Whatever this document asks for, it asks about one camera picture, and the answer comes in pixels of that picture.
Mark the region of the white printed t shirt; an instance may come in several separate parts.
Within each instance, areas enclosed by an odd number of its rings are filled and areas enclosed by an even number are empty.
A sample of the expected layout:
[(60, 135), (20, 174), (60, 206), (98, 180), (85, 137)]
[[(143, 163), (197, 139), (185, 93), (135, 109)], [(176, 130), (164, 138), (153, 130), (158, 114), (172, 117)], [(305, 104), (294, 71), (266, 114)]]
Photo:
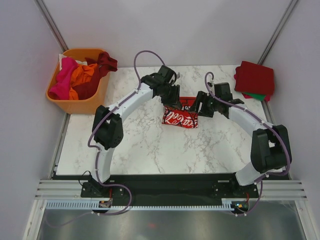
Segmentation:
[(198, 127), (198, 113), (190, 112), (190, 107), (195, 103), (196, 97), (182, 96), (179, 98), (182, 109), (165, 106), (162, 117), (163, 125), (172, 125), (186, 129)]

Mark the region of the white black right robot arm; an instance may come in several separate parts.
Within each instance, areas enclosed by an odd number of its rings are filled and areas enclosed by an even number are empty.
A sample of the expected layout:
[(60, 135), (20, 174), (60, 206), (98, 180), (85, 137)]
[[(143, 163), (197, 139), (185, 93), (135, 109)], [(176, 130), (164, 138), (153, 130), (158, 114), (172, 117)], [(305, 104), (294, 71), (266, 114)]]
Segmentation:
[(247, 186), (263, 178), (286, 175), (292, 163), (287, 128), (264, 121), (249, 110), (241, 99), (233, 97), (227, 82), (214, 84), (213, 87), (208, 92), (197, 93), (190, 112), (207, 118), (218, 112), (251, 137), (250, 162), (234, 174), (229, 184), (230, 193), (240, 197), (247, 191)]

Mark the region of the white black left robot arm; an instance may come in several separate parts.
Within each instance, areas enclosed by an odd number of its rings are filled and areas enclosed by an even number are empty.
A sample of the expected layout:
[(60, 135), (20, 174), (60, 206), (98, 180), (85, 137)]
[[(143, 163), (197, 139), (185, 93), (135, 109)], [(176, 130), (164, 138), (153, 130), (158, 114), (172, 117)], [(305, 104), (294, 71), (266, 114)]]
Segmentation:
[(99, 197), (106, 196), (112, 187), (127, 189), (122, 184), (107, 182), (111, 177), (114, 151), (124, 137), (124, 121), (154, 97), (160, 97), (165, 105), (180, 109), (180, 86), (175, 84), (178, 78), (174, 70), (162, 65), (157, 72), (139, 78), (137, 87), (121, 100), (108, 107), (100, 105), (96, 109), (87, 146), (96, 151), (91, 176), (95, 180), (92, 191)]

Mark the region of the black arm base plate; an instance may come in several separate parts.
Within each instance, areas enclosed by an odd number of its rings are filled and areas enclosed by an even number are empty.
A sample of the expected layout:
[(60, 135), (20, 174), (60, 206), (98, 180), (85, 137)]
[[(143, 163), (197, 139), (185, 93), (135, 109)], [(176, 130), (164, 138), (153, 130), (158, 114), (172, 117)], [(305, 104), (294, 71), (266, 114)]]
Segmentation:
[(236, 187), (233, 173), (111, 175), (102, 187), (94, 179), (83, 183), (81, 197), (112, 199), (116, 206), (204, 206), (219, 205), (223, 199), (257, 198), (252, 184)]

